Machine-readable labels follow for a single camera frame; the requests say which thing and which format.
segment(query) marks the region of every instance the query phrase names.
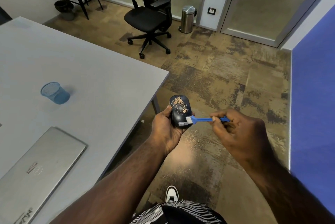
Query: laptop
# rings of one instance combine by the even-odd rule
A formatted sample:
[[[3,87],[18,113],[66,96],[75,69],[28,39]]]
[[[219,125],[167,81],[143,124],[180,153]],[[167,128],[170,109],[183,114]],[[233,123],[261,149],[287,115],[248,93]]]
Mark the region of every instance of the laptop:
[[[50,127],[0,179],[1,224],[30,223],[85,149]]]

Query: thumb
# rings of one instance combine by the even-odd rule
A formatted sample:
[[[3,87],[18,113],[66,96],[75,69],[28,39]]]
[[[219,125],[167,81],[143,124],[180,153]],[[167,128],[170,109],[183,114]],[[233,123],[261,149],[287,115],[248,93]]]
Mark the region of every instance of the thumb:
[[[220,118],[213,116],[213,122],[210,123],[212,125],[213,132],[215,135],[222,141],[228,140],[231,135],[228,133],[224,125],[222,124]]]
[[[161,112],[161,114],[162,114],[163,116],[166,116],[166,117],[168,118],[168,117],[170,116],[171,111],[172,111],[172,107],[169,105],[169,106],[166,107],[166,109],[164,109],[164,110]]]

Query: blue wall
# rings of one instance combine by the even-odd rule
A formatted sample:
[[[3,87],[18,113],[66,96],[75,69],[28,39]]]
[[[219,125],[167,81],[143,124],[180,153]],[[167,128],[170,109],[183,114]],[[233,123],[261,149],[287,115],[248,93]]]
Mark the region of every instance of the blue wall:
[[[293,49],[291,171],[335,214],[335,6]]]

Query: forearm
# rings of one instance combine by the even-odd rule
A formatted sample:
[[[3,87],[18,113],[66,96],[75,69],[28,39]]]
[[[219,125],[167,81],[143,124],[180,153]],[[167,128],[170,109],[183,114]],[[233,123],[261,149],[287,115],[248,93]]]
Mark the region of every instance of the forearm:
[[[148,138],[117,169],[51,224],[128,223],[165,157],[162,141]]]
[[[280,163],[262,173],[247,171],[270,205],[278,224],[335,223],[334,216]]]

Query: sneaker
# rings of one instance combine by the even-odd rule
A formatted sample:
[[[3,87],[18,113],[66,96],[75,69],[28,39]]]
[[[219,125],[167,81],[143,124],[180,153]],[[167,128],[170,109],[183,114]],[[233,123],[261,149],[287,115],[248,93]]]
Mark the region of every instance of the sneaker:
[[[179,201],[179,194],[177,191],[177,188],[174,187],[173,185],[170,185],[165,194],[165,202],[171,202],[171,201]]]

